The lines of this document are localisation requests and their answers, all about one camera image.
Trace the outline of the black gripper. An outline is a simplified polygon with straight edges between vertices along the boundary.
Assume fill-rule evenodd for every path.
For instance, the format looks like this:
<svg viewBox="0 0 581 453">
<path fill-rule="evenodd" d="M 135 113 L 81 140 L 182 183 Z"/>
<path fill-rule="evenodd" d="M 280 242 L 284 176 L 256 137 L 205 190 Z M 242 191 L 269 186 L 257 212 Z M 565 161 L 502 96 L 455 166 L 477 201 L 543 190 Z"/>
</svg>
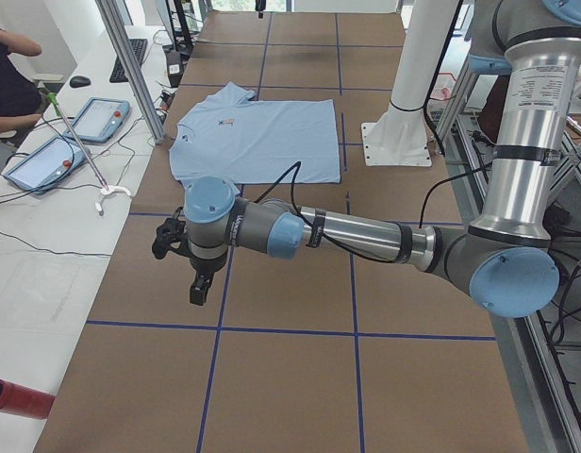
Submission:
<svg viewBox="0 0 581 453">
<path fill-rule="evenodd" d="M 214 275 L 224 267 L 224 258 L 207 260 L 190 257 L 190 264 L 195 271 L 195 278 L 190 287 L 190 302 L 193 305 L 205 305 Z"/>
</svg>

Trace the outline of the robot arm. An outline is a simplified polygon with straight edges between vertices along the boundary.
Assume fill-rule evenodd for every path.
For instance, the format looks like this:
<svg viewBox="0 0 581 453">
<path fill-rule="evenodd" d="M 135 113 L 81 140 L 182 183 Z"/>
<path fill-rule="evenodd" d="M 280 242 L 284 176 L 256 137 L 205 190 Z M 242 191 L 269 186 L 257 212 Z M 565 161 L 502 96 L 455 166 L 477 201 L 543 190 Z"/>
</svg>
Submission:
<svg viewBox="0 0 581 453">
<path fill-rule="evenodd" d="M 549 304 L 560 276 L 542 218 L 581 65 L 581 1 L 477 2 L 470 59 L 478 73 L 504 60 L 510 79 L 484 207 L 466 231 L 249 201 L 205 176 L 187 189 L 184 207 L 191 303 L 206 302 L 232 246 L 290 259 L 301 245 L 328 242 L 441 277 L 499 316 L 520 318 Z"/>
</svg>

